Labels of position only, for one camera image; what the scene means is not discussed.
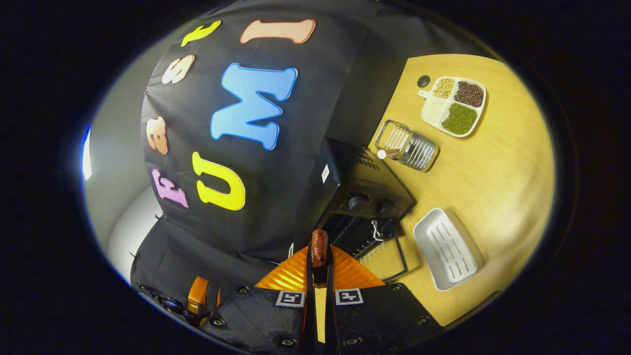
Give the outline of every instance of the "letter m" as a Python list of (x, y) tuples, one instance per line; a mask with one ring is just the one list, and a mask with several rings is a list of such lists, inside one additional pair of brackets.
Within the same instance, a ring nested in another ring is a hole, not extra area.
[(262, 119), (280, 116), (278, 106), (261, 96), (269, 93), (278, 101), (285, 101), (292, 92), (298, 77), (295, 68), (283, 71), (242, 68), (237, 63), (228, 66), (221, 78), (221, 85), (240, 99), (234, 105), (216, 111), (210, 119), (210, 136), (218, 140), (223, 135), (237, 136), (259, 141), (266, 150), (272, 150), (278, 139), (278, 125), (253, 124)]

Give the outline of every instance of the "white wall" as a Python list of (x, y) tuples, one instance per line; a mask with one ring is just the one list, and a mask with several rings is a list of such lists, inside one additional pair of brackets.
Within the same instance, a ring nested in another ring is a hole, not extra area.
[(125, 210), (116, 225), (107, 245), (105, 256), (121, 277), (129, 283), (129, 271), (140, 243), (158, 221), (154, 215), (162, 216), (162, 209), (153, 194), (153, 187), (146, 188)]
[(162, 55), (193, 22), (182, 25), (140, 55), (112, 86), (92, 122), (92, 175), (83, 191), (103, 252), (116, 221), (150, 183), (140, 132), (144, 90)]

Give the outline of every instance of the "wire rack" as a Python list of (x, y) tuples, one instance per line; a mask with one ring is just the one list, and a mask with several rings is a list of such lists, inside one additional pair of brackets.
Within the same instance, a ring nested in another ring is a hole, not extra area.
[(375, 146), (390, 152), (387, 156), (390, 159), (420, 171), (429, 170), (439, 150), (427, 137), (392, 120), (381, 126)]

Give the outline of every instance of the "oven knob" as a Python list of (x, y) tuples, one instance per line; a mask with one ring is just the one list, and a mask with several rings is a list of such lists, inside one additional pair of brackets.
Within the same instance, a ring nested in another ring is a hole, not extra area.
[(364, 212), (370, 206), (366, 195), (356, 195), (348, 200), (348, 210), (351, 212)]
[(393, 218), (396, 214), (396, 206), (391, 200), (382, 201), (377, 206), (377, 215), (381, 218)]

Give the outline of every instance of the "white sectioned tray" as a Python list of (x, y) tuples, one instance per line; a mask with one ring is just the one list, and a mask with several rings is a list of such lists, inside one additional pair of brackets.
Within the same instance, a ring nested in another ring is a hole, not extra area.
[(483, 265), (480, 251), (462, 223), (441, 208), (429, 211), (414, 226), (413, 234), (439, 291), (462, 284)]
[[(438, 82), (440, 82), (444, 78), (449, 78), (449, 79), (454, 80), (454, 87), (451, 89), (451, 93), (446, 99), (443, 99), (442, 97), (438, 97), (434, 95)], [(465, 81), (469, 84), (478, 85), (482, 89), (484, 93), (484, 96), (482, 96), (482, 105), (480, 105), (479, 107), (473, 107), (471, 105), (463, 104), (462, 102), (455, 100), (454, 96), (456, 96), (456, 92), (458, 91), (458, 82), (460, 81)], [(430, 91), (419, 90), (418, 95), (420, 97), (425, 98), (425, 104), (423, 105), (423, 110), (421, 111), (421, 117), (423, 118), (423, 121), (431, 124), (432, 126), (438, 128), (439, 130), (447, 134), (450, 134), (458, 138), (466, 137), (470, 135), (471, 132), (473, 132), (473, 130), (475, 129), (475, 126), (478, 124), (478, 121), (480, 120), (480, 116), (482, 115), (484, 104), (487, 102), (487, 89), (484, 87), (484, 85), (482, 85), (481, 83), (478, 83), (475, 80), (470, 80), (466, 78), (458, 78), (456, 76), (441, 76), (440, 78), (434, 81), (434, 84), (432, 85), (432, 89)], [(478, 114), (475, 121), (473, 121), (473, 125), (471, 126), (471, 129), (469, 129), (467, 133), (457, 135), (455, 133), (452, 133), (446, 130), (442, 126), (442, 122), (445, 121), (447, 117), (449, 117), (449, 106), (451, 106), (451, 104), (453, 103), (463, 105), (467, 107), (468, 109), (474, 110)]]

